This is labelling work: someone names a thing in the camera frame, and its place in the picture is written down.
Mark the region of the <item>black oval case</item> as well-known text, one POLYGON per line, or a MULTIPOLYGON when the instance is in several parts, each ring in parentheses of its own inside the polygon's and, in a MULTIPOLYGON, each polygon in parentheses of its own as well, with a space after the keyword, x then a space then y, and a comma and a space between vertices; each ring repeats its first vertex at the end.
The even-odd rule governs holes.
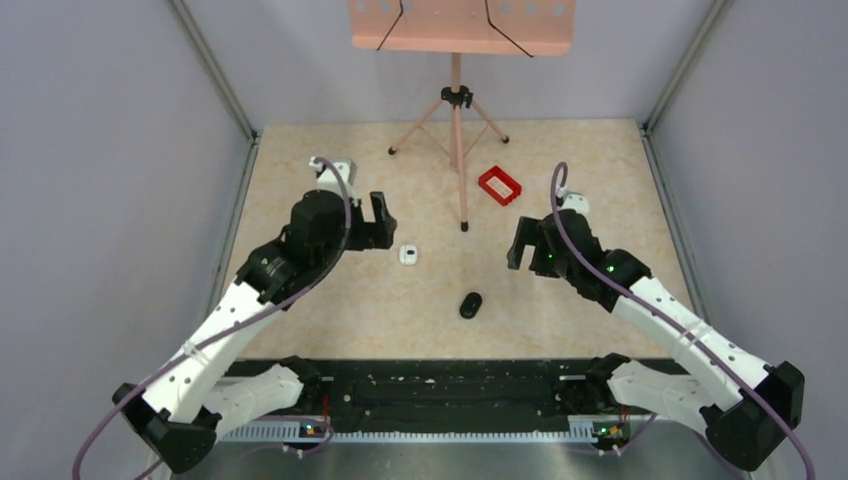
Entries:
POLYGON ((479 292, 469 292, 459 306, 459 315, 464 319, 474 318, 479 312, 482 303, 483 297, 479 292))

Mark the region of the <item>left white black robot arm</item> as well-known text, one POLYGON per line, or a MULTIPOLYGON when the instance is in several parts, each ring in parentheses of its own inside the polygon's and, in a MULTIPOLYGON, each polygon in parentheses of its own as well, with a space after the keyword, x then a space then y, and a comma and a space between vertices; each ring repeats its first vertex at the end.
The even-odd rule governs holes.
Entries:
POLYGON ((315 288, 347 251, 388 250, 396 219, 381 192, 369 195, 374 219, 359 201, 312 190, 295 203, 280 235, 254 249, 219 304, 171 360, 142 385, 122 385, 113 401, 174 474, 192 470, 229 432, 291 407, 319 404, 316 373, 297 356, 221 388, 242 350, 275 318, 315 288))

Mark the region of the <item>white earbud charging case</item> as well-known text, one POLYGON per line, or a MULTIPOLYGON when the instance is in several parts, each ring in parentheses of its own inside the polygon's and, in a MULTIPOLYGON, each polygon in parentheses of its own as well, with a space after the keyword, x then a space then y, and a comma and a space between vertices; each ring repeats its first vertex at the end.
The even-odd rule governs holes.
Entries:
POLYGON ((403 244, 399 248, 398 257, 403 266, 416 265, 419 260, 419 249, 412 244, 403 244))

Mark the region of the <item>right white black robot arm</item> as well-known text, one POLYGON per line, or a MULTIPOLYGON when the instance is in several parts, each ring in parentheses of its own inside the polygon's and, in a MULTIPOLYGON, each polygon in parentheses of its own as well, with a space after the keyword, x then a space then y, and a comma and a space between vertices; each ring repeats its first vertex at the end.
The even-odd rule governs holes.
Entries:
POLYGON ((773 365, 745 351, 674 298, 639 259, 605 250, 573 209, 543 219, 522 216, 507 253, 512 270, 527 247, 530 270, 559 278, 586 300, 631 324, 683 368, 673 375, 609 354, 588 375, 586 397, 600 412, 619 405, 665 417, 700 435, 727 463, 757 470, 789 441, 814 478, 811 457, 795 434, 805 377, 792 363, 773 365))

